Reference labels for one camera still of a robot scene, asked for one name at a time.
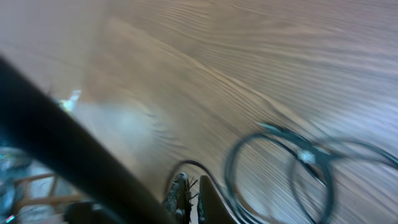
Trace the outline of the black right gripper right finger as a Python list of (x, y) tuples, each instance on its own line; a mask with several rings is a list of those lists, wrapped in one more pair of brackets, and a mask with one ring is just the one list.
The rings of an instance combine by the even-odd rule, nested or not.
[(206, 175), (200, 177), (197, 213), (199, 224), (236, 224)]

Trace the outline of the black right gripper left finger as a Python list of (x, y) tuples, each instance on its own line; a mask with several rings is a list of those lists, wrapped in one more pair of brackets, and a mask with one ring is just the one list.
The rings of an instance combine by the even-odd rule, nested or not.
[(188, 175), (184, 172), (175, 176), (162, 206), (173, 217), (176, 223), (189, 224), (192, 211), (191, 192)]

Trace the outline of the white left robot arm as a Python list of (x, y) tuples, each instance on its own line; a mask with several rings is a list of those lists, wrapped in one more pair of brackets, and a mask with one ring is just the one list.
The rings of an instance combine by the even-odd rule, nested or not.
[(10, 142), (100, 203), (119, 223), (174, 222), (95, 138), (4, 59), (1, 127)]

